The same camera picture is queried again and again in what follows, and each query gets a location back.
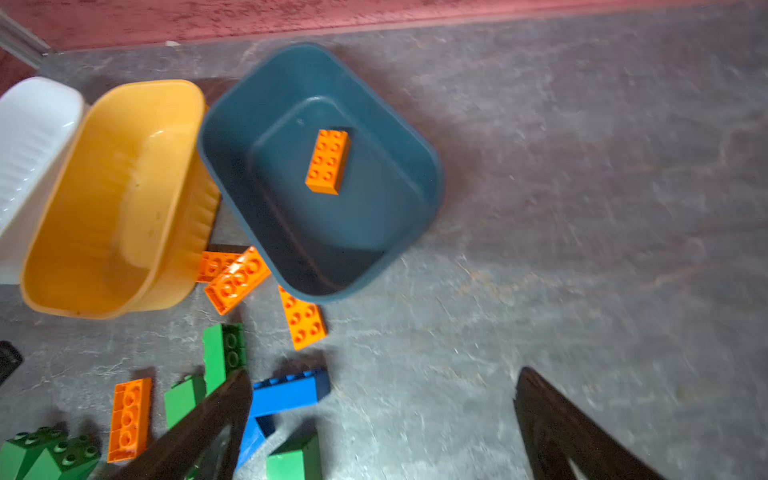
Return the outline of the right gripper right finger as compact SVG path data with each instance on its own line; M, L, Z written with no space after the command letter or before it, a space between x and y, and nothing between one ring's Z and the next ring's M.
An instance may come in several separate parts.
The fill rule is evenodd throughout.
M515 413L535 479L660 479L535 369L521 369Z

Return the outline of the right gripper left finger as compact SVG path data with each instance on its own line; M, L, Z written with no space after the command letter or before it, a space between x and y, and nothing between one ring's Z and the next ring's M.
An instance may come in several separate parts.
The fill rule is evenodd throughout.
M115 479L231 479L252 402L252 384L239 369Z

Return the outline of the orange lego brick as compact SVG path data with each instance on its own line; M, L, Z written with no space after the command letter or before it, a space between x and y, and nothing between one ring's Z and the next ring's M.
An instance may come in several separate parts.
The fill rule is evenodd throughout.
M318 131L305 178L305 185L312 192L335 196L340 194L349 144L346 131Z

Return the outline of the green long lego brick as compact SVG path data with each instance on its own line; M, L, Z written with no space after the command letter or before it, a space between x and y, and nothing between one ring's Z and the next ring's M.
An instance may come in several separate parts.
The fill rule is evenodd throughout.
M241 324L217 324L204 330L204 380L210 396L229 374L247 368L247 349Z

